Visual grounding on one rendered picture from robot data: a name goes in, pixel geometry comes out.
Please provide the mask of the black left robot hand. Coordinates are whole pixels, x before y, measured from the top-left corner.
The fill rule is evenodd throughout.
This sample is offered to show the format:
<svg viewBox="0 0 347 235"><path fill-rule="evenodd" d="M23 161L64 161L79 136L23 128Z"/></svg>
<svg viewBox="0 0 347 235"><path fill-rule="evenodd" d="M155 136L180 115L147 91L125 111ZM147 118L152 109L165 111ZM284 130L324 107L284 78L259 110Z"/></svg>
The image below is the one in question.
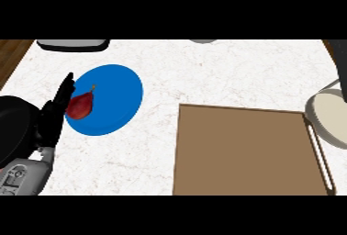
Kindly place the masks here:
<svg viewBox="0 0 347 235"><path fill-rule="evenodd" d="M0 169L26 159L39 147L54 147L64 110L73 93L73 74L67 73L53 100L36 108L20 97L0 95Z"/></svg>

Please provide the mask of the red sweet potato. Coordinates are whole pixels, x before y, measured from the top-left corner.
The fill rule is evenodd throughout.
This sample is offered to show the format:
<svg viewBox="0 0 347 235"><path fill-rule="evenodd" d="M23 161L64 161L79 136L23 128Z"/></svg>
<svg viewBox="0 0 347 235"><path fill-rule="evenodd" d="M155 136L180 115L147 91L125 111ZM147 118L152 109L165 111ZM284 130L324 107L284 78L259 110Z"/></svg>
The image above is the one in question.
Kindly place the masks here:
<svg viewBox="0 0 347 235"><path fill-rule="evenodd" d="M93 90L94 88L70 99L66 108L66 115L70 119L82 119L90 114L93 106Z"/></svg>

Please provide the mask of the brown wooden tray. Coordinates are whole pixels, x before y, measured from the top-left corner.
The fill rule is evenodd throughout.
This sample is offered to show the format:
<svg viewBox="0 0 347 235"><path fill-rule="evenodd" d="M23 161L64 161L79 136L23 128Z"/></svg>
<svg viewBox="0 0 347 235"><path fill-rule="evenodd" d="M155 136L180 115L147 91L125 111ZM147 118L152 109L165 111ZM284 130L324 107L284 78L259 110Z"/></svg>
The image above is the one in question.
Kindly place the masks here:
<svg viewBox="0 0 347 235"><path fill-rule="evenodd" d="M336 193L315 131L301 112L178 106L172 193Z"/></svg>

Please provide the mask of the dark grey object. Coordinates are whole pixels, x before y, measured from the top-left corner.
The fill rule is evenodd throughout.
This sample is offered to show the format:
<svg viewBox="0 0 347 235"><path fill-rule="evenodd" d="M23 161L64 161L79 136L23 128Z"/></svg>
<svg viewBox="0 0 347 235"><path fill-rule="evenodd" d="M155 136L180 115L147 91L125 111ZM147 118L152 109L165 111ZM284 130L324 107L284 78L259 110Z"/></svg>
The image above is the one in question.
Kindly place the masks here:
<svg viewBox="0 0 347 235"><path fill-rule="evenodd" d="M324 39L321 43L336 65L341 94L347 103L347 39Z"/></svg>

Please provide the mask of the grey and black appliance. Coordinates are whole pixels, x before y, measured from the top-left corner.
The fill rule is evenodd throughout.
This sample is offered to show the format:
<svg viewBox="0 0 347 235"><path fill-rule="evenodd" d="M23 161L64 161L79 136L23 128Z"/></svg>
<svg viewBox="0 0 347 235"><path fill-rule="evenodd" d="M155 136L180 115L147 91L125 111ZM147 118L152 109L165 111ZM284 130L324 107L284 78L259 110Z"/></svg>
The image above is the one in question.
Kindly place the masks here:
<svg viewBox="0 0 347 235"><path fill-rule="evenodd" d="M107 48L107 39L38 39L44 50L62 52L95 52Z"/></svg>

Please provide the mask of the blue round plate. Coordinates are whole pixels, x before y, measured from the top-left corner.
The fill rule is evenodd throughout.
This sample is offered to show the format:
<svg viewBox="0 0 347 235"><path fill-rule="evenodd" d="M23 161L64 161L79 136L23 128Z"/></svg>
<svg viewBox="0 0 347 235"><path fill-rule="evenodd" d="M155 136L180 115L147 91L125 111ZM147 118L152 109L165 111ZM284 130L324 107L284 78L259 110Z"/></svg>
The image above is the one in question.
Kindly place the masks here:
<svg viewBox="0 0 347 235"><path fill-rule="evenodd" d="M107 64L88 70L73 87L72 96L91 92L91 112L81 119L64 116L67 124L87 136L106 135L135 116L143 97L140 78L125 66Z"/></svg>

